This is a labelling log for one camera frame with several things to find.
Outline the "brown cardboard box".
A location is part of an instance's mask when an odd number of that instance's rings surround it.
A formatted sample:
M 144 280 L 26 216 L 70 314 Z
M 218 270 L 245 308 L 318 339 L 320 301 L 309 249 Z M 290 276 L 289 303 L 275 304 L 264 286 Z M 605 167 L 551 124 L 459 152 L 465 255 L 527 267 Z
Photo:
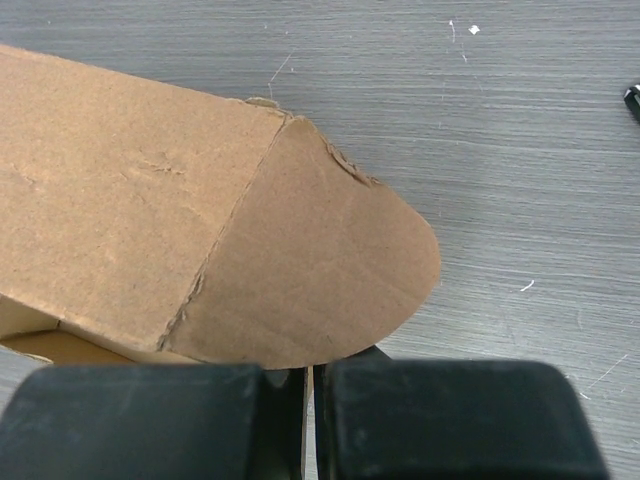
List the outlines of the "brown cardboard box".
M 302 369 L 438 281 L 429 223 L 313 124 L 1 49 L 1 344 L 45 367 Z

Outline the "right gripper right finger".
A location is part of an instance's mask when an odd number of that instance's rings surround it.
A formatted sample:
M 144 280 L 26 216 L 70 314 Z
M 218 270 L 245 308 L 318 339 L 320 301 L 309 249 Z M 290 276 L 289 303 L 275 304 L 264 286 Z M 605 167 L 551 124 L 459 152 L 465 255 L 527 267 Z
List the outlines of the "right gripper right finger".
M 606 479 L 575 390 L 523 360 L 393 360 L 313 369 L 322 479 Z

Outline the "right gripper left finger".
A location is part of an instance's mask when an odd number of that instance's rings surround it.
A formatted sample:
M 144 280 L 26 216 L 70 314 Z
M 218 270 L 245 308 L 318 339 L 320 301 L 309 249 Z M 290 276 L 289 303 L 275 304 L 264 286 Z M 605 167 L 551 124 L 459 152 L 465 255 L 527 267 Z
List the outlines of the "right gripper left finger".
M 1 417 L 5 479 L 299 479 L 306 373 L 255 365 L 58 366 Z

